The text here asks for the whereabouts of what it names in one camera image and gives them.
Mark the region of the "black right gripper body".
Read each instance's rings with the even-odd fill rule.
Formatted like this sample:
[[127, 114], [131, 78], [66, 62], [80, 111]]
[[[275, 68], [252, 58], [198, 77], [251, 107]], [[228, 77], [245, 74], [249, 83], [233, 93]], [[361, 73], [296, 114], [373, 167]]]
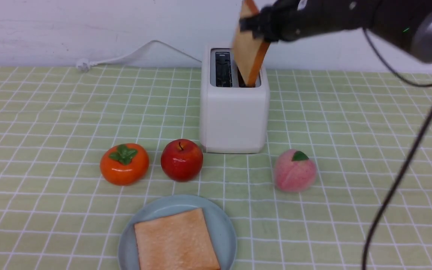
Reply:
[[373, 0], [278, 0], [262, 8], [264, 36], [273, 41], [300, 38], [369, 26]]

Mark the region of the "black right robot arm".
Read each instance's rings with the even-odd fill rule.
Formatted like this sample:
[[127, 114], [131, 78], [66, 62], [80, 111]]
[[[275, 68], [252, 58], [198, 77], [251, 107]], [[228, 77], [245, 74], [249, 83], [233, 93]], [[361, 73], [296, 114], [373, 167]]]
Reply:
[[260, 14], [269, 41], [365, 29], [432, 63], [432, 0], [279, 0]]

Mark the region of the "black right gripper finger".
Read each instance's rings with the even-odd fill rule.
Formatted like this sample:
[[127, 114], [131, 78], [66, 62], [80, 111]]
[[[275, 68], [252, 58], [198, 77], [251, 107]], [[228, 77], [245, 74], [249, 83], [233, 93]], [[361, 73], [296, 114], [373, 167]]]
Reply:
[[260, 17], [244, 17], [238, 22], [239, 32], [251, 33], [253, 38], [265, 38], [265, 22]]

